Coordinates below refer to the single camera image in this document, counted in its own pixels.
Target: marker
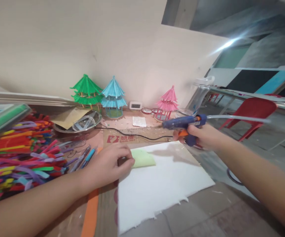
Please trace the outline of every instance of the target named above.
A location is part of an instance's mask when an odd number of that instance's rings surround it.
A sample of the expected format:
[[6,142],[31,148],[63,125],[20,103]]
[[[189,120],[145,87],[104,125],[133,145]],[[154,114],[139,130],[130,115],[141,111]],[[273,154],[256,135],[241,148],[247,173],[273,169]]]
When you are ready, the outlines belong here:
[[95,153],[96,149],[97,149],[97,146],[90,151],[90,153],[86,157],[85,161],[83,162],[81,169],[83,169],[89,163],[89,161],[92,158],[93,154]]

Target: light green paper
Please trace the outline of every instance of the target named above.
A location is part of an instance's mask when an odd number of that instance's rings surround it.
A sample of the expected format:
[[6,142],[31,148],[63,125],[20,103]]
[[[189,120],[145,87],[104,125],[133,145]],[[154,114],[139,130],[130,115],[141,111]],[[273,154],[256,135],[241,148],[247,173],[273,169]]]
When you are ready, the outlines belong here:
[[134,149],[131,151],[132,151],[132,156],[135,159],[135,164],[133,168],[156,165],[153,155],[149,154],[145,150]]

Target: blue hot glue gun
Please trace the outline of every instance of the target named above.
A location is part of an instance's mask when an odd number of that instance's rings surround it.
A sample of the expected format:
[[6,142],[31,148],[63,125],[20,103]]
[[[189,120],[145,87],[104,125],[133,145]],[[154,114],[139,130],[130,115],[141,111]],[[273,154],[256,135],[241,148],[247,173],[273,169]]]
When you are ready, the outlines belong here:
[[200,127],[206,124],[206,120],[206,115],[185,116],[164,121],[162,122],[162,127],[170,130],[183,129],[179,132],[179,137],[184,137],[187,145],[194,146],[196,137],[188,133],[188,126],[193,124],[196,127]]

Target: pen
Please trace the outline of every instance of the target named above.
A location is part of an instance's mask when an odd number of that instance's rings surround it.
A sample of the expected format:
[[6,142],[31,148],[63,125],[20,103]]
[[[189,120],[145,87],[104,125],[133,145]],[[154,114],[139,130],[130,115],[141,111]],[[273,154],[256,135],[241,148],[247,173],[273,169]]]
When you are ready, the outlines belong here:
[[75,163],[75,165],[72,167],[71,170],[69,170],[69,173],[74,172],[77,170],[78,166],[81,164],[81,162],[83,161],[84,157],[88,154],[88,152],[90,151],[91,146],[89,145],[84,152],[82,153],[82,155],[78,158],[77,162]]
[[92,158],[93,154],[95,153],[96,149],[97,149],[97,146],[90,151],[90,153],[86,157],[85,161],[83,162],[81,169],[83,169],[89,163],[89,161]]

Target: chair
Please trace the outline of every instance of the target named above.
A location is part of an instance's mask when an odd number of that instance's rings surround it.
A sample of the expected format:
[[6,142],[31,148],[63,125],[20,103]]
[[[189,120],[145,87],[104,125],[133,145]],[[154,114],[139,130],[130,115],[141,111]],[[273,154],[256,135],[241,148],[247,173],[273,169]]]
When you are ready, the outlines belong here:
[[[249,98],[242,103],[242,105],[233,115],[265,119],[272,113],[274,113],[276,109],[277,105],[273,101],[261,98]],[[228,119],[219,129],[222,129],[228,123],[229,124],[227,128],[231,128],[239,121],[240,119]],[[261,122],[254,122],[248,120],[243,120],[243,122],[251,124],[251,128],[238,140],[239,142],[241,142],[245,138],[248,139],[259,127],[263,125],[263,123]]]
[[215,98],[215,100],[214,100],[214,103],[215,103],[215,101],[217,100],[217,98],[218,98],[218,96],[219,96],[219,94],[211,94],[210,96],[209,96],[209,100],[208,100],[208,102],[211,102],[211,100],[212,99],[214,99],[214,97],[216,96],[216,98]]

